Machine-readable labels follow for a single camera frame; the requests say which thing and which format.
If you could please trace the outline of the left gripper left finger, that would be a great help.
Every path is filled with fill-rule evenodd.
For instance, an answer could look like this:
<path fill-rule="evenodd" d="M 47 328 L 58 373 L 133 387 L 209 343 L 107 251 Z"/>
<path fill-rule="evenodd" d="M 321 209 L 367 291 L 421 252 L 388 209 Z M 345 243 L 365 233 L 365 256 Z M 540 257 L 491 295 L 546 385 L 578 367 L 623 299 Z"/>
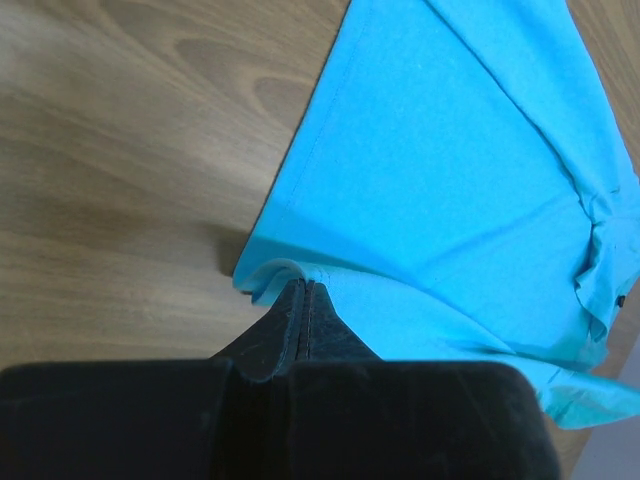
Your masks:
<path fill-rule="evenodd" d="M 1 373 L 5 479 L 272 479 L 274 375 L 292 357 L 306 286 L 209 358 L 40 362 Z"/>

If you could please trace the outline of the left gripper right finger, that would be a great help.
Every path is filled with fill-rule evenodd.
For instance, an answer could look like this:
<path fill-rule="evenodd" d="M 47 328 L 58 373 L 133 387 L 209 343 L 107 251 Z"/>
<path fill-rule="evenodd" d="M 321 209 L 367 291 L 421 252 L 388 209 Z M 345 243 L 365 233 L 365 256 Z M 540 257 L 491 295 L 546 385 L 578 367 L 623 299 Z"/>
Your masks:
<path fill-rule="evenodd" d="M 385 362 L 309 285 L 294 366 L 298 479 L 556 479 L 532 387 L 473 361 Z"/>

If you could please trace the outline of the turquoise t shirt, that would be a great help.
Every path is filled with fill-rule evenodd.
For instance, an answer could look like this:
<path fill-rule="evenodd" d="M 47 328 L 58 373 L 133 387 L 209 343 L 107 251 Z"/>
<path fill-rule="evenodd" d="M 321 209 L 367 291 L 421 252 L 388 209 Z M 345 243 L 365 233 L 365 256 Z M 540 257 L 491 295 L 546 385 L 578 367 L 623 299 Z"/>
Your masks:
<path fill-rule="evenodd" d="M 325 285 L 386 360 L 517 368 L 557 425 L 636 416 L 596 377 L 639 276 L 639 180 L 563 1 L 354 1 L 233 273 Z"/>

